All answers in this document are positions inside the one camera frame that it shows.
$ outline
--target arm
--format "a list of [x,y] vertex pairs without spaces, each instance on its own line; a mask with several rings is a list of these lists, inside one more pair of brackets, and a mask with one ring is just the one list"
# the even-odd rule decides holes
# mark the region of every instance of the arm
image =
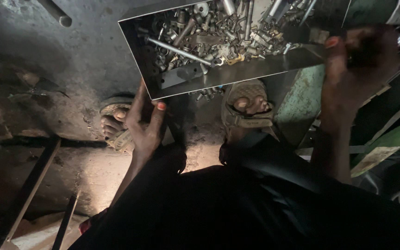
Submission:
[[[351,183],[349,142],[358,109],[394,74],[400,64],[397,34],[391,26],[349,31],[347,41],[330,37],[322,86],[320,129],[311,163],[342,183]],[[347,51],[356,65],[347,66]],[[377,54],[365,53],[375,51]]]

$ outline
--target fingernail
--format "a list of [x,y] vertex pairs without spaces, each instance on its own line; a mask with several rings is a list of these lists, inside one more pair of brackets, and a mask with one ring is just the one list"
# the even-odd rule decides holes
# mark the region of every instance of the fingernail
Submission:
[[166,104],[164,104],[164,102],[159,102],[157,104],[157,109],[161,110],[161,111],[165,110],[166,109]]
[[125,116],[126,116],[126,112],[124,112],[124,111],[118,112],[118,114],[117,114],[118,118],[124,118]]
[[334,47],[338,42],[339,42],[338,37],[330,37],[325,41],[325,48]]

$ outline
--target metal pipe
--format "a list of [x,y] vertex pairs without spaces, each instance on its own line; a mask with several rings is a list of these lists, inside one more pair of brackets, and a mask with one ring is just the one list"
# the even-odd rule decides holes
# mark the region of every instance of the metal pipe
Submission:
[[61,26],[68,28],[72,25],[72,19],[52,0],[38,0],[38,3],[40,3]]
[[145,37],[144,39],[145,39],[145,41],[149,41],[149,42],[155,43],[155,44],[157,44],[158,46],[163,47],[163,48],[166,48],[166,49],[168,49],[168,50],[170,50],[170,51],[172,51],[172,52],[174,52],[174,53],[178,53],[178,54],[180,54],[180,55],[182,55],[182,56],[185,56],[185,57],[187,57],[187,58],[191,58],[191,59],[193,59],[193,60],[199,61],[199,62],[201,62],[201,63],[203,63],[203,64],[208,65],[208,66],[211,65],[211,62],[210,62],[210,61],[204,60],[203,58],[200,58],[200,57],[198,57],[198,56],[195,56],[195,55],[193,55],[193,54],[190,54],[190,53],[188,53],[188,52],[186,52],[186,51],[184,51],[184,50],[181,50],[181,49],[179,49],[179,48],[176,48],[176,47],[171,46],[171,45],[169,45],[169,44],[166,44],[166,43],[164,43],[164,42],[158,41],[158,40],[153,39],[153,38],[150,38],[150,37]]
[[274,14],[277,11],[277,9],[279,9],[279,6],[281,3],[282,3],[282,0],[275,0],[272,3],[271,8],[269,9],[269,12],[268,12],[268,16],[266,16],[266,18],[265,18],[265,21],[267,23],[271,22],[271,19],[274,17]]
[[317,2],[317,0],[312,0],[312,2],[309,4],[307,11],[305,12],[305,15],[303,15],[302,20],[300,21],[299,26],[302,26],[305,23],[305,20],[307,20],[308,16],[311,13],[311,10],[313,10],[314,4]]
[[245,41],[249,41],[249,34],[251,34],[251,22],[253,20],[254,0],[248,2],[248,12],[245,27]]
[[234,5],[232,0],[222,0],[222,3],[228,16],[236,13],[236,6]]

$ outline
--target sandal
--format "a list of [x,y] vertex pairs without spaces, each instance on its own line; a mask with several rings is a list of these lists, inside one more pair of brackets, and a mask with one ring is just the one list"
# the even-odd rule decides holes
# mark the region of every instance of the sandal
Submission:
[[[130,109],[133,98],[130,97],[112,97],[101,103],[100,116],[113,116],[117,108]],[[132,155],[135,144],[132,140],[129,129],[118,131],[112,137],[105,137],[106,143],[121,153],[128,152]]]

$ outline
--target red nail polish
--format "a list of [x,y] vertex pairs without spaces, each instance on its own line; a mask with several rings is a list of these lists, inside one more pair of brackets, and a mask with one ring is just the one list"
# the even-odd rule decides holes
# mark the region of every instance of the red nail polish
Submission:
[[164,102],[159,102],[157,104],[157,109],[161,110],[161,111],[165,110],[166,109],[166,104],[164,104]]
[[336,46],[336,44],[339,42],[338,37],[330,37],[326,40],[325,42],[325,48],[331,48]]

